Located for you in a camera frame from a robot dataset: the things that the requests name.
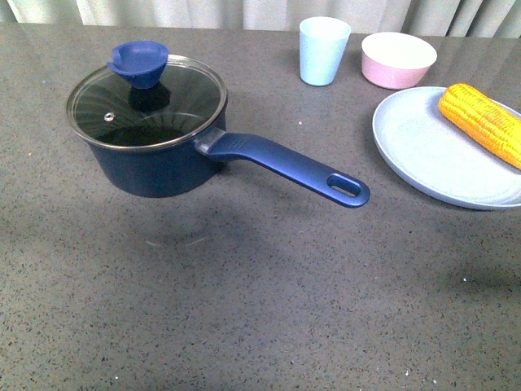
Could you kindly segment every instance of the blue handle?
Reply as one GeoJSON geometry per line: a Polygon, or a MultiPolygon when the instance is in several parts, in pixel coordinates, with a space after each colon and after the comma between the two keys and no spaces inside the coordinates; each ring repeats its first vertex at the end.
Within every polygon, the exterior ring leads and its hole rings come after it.
{"type": "Polygon", "coordinates": [[[169,49],[158,42],[127,42],[112,49],[107,66],[132,87],[148,90],[159,83],[169,59],[169,49]]]}
{"type": "Polygon", "coordinates": [[[359,208],[370,197],[365,183],[254,134],[214,129],[196,148],[215,161],[252,161],[347,208],[359,208]]]}

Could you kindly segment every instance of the pan handle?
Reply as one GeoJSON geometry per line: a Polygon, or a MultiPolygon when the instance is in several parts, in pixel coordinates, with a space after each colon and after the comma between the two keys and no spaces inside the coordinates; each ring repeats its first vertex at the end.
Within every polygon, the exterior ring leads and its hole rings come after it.
{"type": "Polygon", "coordinates": [[[215,161],[252,161],[347,208],[359,208],[370,197],[365,183],[254,134],[214,128],[196,142],[195,148],[215,161]]]}

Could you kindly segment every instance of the cup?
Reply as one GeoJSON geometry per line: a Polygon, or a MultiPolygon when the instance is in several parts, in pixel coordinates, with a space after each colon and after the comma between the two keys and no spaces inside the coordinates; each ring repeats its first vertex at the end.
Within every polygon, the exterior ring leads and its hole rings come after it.
{"type": "Polygon", "coordinates": [[[351,26],[335,18],[315,16],[300,23],[300,78],[311,86],[335,79],[348,44],[351,26]]]}

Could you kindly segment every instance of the corn cob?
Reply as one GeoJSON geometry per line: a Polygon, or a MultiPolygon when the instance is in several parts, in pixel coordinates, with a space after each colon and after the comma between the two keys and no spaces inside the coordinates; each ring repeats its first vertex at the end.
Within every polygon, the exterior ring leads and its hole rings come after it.
{"type": "Polygon", "coordinates": [[[438,108],[482,147],[521,169],[521,120],[518,117],[463,83],[447,88],[438,108]]]}

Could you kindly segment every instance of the handle hole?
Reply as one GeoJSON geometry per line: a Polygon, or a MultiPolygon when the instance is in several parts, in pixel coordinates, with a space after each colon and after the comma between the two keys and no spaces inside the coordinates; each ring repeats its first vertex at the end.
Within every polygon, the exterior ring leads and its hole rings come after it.
{"type": "Polygon", "coordinates": [[[356,182],[338,174],[330,175],[326,183],[331,189],[335,189],[352,198],[358,196],[361,192],[361,188],[356,182]]]}

